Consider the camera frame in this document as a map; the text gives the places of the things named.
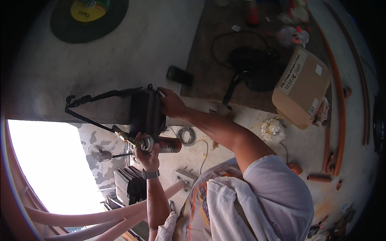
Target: cardboard box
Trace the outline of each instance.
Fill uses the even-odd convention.
[[[273,91],[272,102],[279,115],[305,130],[312,125],[329,85],[328,67],[298,47]]]

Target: man's arm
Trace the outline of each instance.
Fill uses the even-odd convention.
[[[143,138],[146,134],[138,133],[136,140]],[[135,157],[140,161],[147,172],[156,172],[159,168],[159,144],[153,146],[151,154],[141,150],[135,150]],[[154,241],[158,233],[158,226],[164,225],[165,220],[171,212],[168,199],[158,178],[146,180],[147,186],[147,221],[149,223],[149,241]]]
[[[254,161],[276,155],[258,136],[248,129],[218,115],[193,110],[172,90],[158,88],[165,97],[162,98],[163,113],[171,118],[180,118],[200,129],[211,139],[233,151],[242,173]]]
[[[170,212],[170,206],[159,179],[148,179],[147,221],[149,222],[149,241],[156,239],[158,226],[164,225]]]

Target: stack of panels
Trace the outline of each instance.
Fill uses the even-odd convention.
[[[116,194],[125,206],[146,200],[146,180],[142,172],[133,166],[114,171]]]

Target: white label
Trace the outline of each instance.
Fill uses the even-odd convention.
[[[292,87],[295,85],[295,82],[298,79],[301,70],[303,69],[307,55],[308,54],[306,52],[299,49],[296,58],[291,63],[290,69],[285,75],[283,81],[280,83],[279,89],[286,95],[290,93]]]
[[[319,104],[319,101],[317,99],[315,99],[314,102],[312,103],[312,106],[308,110],[308,112],[310,113],[310,115],[312,117],[314,117],[316,114],[316,111],[317,111],[316,108],[318,107],[318,104]]]
[[[238,32],[238,31],[240,31],[241,27],[239,27],[237,25],[233,25],[232,29],[235,30],[236,32]]]
[[[319,76],[322,76],[322,67],[320,67],[318,64],[316,65],[316,70],[315,72],[319,75]]]

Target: wristwatch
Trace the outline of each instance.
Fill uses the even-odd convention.
[[[159,170],[156,172],[147,172],[145,169],[142,169],[142,177],[144,179],[152,179],[152,178],[157,178],[159,177]]]

